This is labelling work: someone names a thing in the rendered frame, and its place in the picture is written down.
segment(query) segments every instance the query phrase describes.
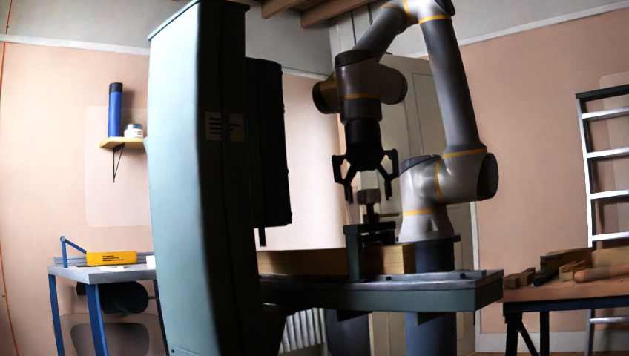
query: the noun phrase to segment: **orange cable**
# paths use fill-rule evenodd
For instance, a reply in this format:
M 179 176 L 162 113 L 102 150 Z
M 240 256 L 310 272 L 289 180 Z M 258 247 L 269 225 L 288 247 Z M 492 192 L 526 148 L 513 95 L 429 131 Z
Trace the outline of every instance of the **orange cable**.
M 4 29 L 4 34 L 9 33 L 9 18 L 11 17 L 11 7 L 13 6 L 13 0 L 9 4 L 9 15 L 7 16 L 7 26 Z M 2 88 L 2 74 L 4 72 L 4 49 L 7 43 L 2 43 L 2 62 L 0 63 L 0 88 Z M 9 313 L 9 297 L 7 295 L 7 284 L 4 282 L 4 266 L 2 265 L 2 248 L 0 247 L 0 270 L 2 270 L 2 287 L 4 289 L 4 301 L 7 304 L 7 317 L 9 318 L 9 327 L 11 329 L 11 337 L 13 338 L 13 347 L 16 349 L 16 356 L 18 354 L 18 346 L 16 345 L 16 336 L 13 333 L 13 324 L 11 323 L 11 314 Z

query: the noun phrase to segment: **wooden floor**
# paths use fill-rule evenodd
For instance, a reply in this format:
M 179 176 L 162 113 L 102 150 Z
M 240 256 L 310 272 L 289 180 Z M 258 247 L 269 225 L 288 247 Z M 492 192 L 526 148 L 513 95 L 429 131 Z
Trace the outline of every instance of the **wooden floor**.
M 475 352 L 466 356 L 504 356 L 504 352 Z M 530 356 L 529 352 L 518 352 L 518 356 Z M 583 356 L 583 352 L 551 352 L 550 356 Z M 629 356 L 629 351 L 599 351 L 594 356 Z

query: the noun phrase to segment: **jar lid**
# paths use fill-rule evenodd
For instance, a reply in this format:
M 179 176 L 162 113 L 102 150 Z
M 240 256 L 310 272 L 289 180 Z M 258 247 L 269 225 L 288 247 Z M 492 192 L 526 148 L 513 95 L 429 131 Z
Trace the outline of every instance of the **jar lid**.
M 561 251 L 548 252 L 547 254 L 543 254 L 539 257 L 541 261 L 554 261 L 560 260 L 564 258 L 564 253 Z

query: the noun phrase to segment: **yellow stripe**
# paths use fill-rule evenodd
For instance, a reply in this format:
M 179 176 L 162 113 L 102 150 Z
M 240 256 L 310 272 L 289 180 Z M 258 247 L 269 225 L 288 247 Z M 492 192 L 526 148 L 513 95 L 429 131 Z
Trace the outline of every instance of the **yellow stripe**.
M 441 187 L 439 187 L 439 166 L 443 161 L 437 162 L 437 166 L 435 167 L 435 189 L 437 189 L 437 195 L 439 196 L 439 200 L 445 204 L 444 196 L 441 194 Z
M 383 8 L 383 7 L 393 7 L 396 10 L 399 10 L 401 13 L 403 13 L 406 16 L 406 26 L 409 26 L 409 17 L 406 15 L 406 13 L 404 12 L 404 10 L 402 10 L 401 8 L 397 7 L 397 6 L 393 6 L 393 5 L 384 5 L 384 6 L 380 6 L 379 9 Z
M 345 95 L 342 96 L 341 98 L 338 99 L 338 102 L 344 102 L 346 100 L 352 100 L 352 99 L 378 99 L 380 100 L 380 96 L 377 94 L 371 94 L 371 93 L 362 93 L 362 94 L 349 94 L 349 95 Z
M 408 2 L 406 2 L 406 0 L 404 0 L 404 9 L 406 11 L 406 16 L 411 19 L 413 24 L 417 24 L 417 20 L 415 20 L 415 18 L 413 17 L 413 15 L 411 15 L 411 10 L 409 10 L 409 4 Z
M 446 207 L 443 208 L 432 208 L 432 209 L 421 209 L 421 210 L 409 210 L 404 212 L 404 216 L 408 217 L 409 215 L 419 215 L 419 214 L 429 214 L 429 213 L 445 213 L 447 211 Z
M 431 20 L 452 20 L 452 17 L 448 16 L 448 15 L 437 15 L 437 16 L 428 16 L 428 17 L 424 17 L 423 19 L 419 20 L 419 22 L 417 22 L 418 24 L 423 24 L 424 22 L 428 22 Z
M 389 85 L 389 71 L 386 70 L 385 66 L 382 66 L 382 69 L 384 69 L 384 75 L 386 76 L 386 80 L 384 81 L 384 88 L 380 90 L 380 94 L 384 93 L 384 91 L 386 90 L 386 86 Z
M 454 158 L 454 157 L 460 157 L 460 156 L 469 156 L 470 154 L 482 154 L 483 152 L 487 152 L 487 148 L 479 148 L 478 150 L 469 150 L 469 151 L 455 152 L 453 154 L 444 154 L 444 158 Z

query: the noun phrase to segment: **blue bottle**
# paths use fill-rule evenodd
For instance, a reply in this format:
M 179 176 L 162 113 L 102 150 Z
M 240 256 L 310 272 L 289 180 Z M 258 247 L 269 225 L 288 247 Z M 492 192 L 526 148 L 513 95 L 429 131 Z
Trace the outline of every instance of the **blue bottle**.
M 120 137 L 120 109 L 122 107 L 122 83 L 109 84 L 109 131 L 108 137 Z

